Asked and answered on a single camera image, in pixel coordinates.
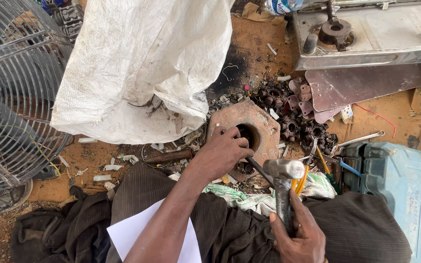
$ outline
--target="hammer head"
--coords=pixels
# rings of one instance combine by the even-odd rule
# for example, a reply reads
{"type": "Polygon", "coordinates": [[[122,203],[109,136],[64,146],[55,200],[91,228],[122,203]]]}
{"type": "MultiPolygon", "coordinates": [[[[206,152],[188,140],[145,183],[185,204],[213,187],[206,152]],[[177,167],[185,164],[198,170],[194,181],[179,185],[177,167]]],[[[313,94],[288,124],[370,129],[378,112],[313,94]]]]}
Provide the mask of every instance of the hammer head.
{"type": "Polygon", "coordinates": [[[305,175],[305,166],[300,160],[266,160],[263,169],[274,179],[301,179],[305,175]]]}

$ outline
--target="blue handle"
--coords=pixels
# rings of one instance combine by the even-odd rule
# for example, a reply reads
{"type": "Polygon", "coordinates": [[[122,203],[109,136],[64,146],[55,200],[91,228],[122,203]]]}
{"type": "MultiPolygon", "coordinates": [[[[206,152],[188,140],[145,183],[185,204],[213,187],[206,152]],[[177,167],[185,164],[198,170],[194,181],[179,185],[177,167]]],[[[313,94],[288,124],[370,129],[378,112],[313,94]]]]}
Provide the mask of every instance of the blue handle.
{"type": "Polygon", "coordinates": [[[345,168],[345,169],[349,170],[350,172],[352,172],[352,173],[354,173],[354,174],[358,175],[359,177],[361,177],[361,176],[362,176],[362,174],[360,174],[360,172],[359,172],[359,171],[355,170],[352,166],[350,166],[350,165],[348,165],[348,164],[344,163],[344,161],[342,160],[342,158],[341,158],[341,160],[340,160],[340,161],[341,161],[341,167],[343,167],[343,168],[345,168]]]}

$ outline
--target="red wire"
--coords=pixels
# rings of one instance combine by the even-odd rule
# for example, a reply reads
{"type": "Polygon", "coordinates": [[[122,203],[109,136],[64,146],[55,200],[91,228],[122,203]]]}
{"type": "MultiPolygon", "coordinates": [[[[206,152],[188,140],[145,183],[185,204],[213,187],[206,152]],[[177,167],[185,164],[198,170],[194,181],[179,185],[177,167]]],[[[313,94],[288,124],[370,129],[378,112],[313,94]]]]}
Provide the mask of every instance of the red wire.
{"type": "Polygon", "coordinates": [[[378,116],[378,117],[382,118],[383,120],[385,120],[385,121],[389,122],[389,124],[391,124],[392,126],[394,126],[394,134],[392,135],[392,137],[394,138],[394,136],[396,135],[396,129],[397,129],[397,126],[395,126],[395,125],[394,125],[392,122],[390,122],[388,119],[386,119],[386,118],[384,118],[384,117],[380,116],[380,115],[379,115],[379,114],[377,114],[377,113],[374,113],[373,111],[369,111],[369,110],[365,109],[364,107],[362,107],[362,106],[360,106],[360,105],[358,105],[358,104],[356,104],[356,103],[354,103],[354,105],[359,106],[359,107],[360,107],[360,109],[362,109],[362,110],[364,110],[364,111],[368,111],[368,112],[370,112],[370,113],[373,113],[374,115],[376,115],[376,116],[378,116]]]}

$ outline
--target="hand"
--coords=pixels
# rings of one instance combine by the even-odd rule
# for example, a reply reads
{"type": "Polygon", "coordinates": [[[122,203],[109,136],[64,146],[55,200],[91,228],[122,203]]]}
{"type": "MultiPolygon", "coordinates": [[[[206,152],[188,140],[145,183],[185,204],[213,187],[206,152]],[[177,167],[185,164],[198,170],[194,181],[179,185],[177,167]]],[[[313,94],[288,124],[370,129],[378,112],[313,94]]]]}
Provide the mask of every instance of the hand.
{"type": "Polygon", "coordinates": [[[295,210],[293,229],[296,238],[290,238],[284,223],[276,213],[269,216],[272,233],[276,236],[274,245],[280,252],[282,263],[323,263],[325,258],[326,237],[313,215],[298,199],[294,190],[290,190],[290,202],[295,210]]]}
{"type": "Polygon", "coordinates": [[[217,126],[210,140],[197,152],[185,171],[193,171],[191,176],[199,176],[204,186],[228,173],[240,159],[253,156],[249,142],[241,138],[237,127],[217,126]]]}

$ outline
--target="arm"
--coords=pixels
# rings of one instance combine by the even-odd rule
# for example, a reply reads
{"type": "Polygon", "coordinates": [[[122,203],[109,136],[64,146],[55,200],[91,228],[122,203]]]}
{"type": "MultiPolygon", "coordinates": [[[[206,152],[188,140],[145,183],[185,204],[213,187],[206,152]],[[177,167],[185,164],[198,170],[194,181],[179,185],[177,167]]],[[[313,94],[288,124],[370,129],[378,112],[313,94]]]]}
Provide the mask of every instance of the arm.
{"type": "Polygon", "coordinates": [[[216,127],[132,246],[125,263],[177,262],[191,211],[206,185],[229,172],[238,160],[253,156],[248,140],[232,127],[216,127]]]}

